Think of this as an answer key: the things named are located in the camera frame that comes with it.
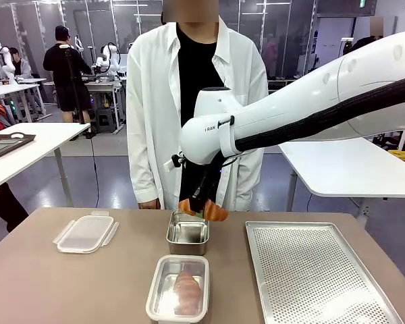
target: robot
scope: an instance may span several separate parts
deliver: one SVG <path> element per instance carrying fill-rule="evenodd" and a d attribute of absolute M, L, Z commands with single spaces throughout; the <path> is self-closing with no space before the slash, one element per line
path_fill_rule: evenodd
<path fill-rule="evenodd" d="M 12 63 L 12 56 L 11 53 L 9 52 L 9 47 L 1 46 L 0 43 L 0 54 L 3 55 L 3 60 L 5 62 L 5 65 L 3 65 L 1 68 L 6 73 L 6 76 L 9 79 L 9 84 L 16 84 L 17 82 L 15 81 L 15 74 L 14 74 L 15 66 Z"/>
<path fill-rule="evenodd" d="M 75 36 L 75 47 L 76 50 L 82 55 L 82 52 L 84 52 L 84 47 L 82 46 L 82 41 L 78 35 Z"/>
<path fill-rule="evenodd" d="M 228 88 L 198 94 L 172 162 L 207 165 L 190 209 L 200 213 L 213 175 L 239 155 L 291 140 L 342 140 L 405 130 L 405 32 L 373 42 L 242 107 Z"/>
<path fill-rule="evenodd" d="M 109 76 L 116 77 L 120 70 L 120 52 L 113 43 L 108 43 L 102 48 L 102 57 L 98 57 L 93 66 L 94 74 L 107 73 Z"/>

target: black shorts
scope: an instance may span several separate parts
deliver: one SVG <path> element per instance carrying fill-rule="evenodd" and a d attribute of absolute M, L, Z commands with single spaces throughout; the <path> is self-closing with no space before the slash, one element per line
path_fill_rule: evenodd
<path fill-rule="evenodd" d="M 72 85 L 69 86 L 56 86 L 57 99 L 61 111 L 74 111 L 76 110 L 76 102 L 74 98 L 74 89 Z M 77 85 L 76 92 L 78 93 L 78 101 L 82 110 L 91 109 L 90 94 L 85 85 Z"/>

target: lab room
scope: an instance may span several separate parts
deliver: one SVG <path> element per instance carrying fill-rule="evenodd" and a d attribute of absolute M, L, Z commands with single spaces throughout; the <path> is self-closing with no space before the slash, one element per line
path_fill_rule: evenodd
<path fill-rule="evenodd" d="M 405 0 L 0 0 L 0 324 L 405 324 Z"/>

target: white shirt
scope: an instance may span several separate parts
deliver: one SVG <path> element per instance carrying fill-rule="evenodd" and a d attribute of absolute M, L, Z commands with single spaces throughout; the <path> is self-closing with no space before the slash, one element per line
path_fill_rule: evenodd
<path fill-rule="evenodd" d="M 180 151 L 179 49 L 176 23 L 168 23 L 139 36 L 128 54 L 130 177 L 139 203 L 159 198 L 164 209 L 177 208 L 182 176 L 181 168 L 171 172 L 163 168 Z M 268 95 L 265 66 L 254 43 L 228 29 L 220 18 L 212 61 L 243 106 Z M 224 167 L 216 203 L 232 211 L 249 210 L 262 160 L 259 149 Z"/>

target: black tray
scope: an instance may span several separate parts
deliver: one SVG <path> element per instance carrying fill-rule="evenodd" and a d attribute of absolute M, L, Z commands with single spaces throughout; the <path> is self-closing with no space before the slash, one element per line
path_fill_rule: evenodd
<path fill-rule="evenodd" d="M 31 142 L 35 137 L 36 135 L 27 135 L 19 132 L 0 135 L 0 157 Z"/>

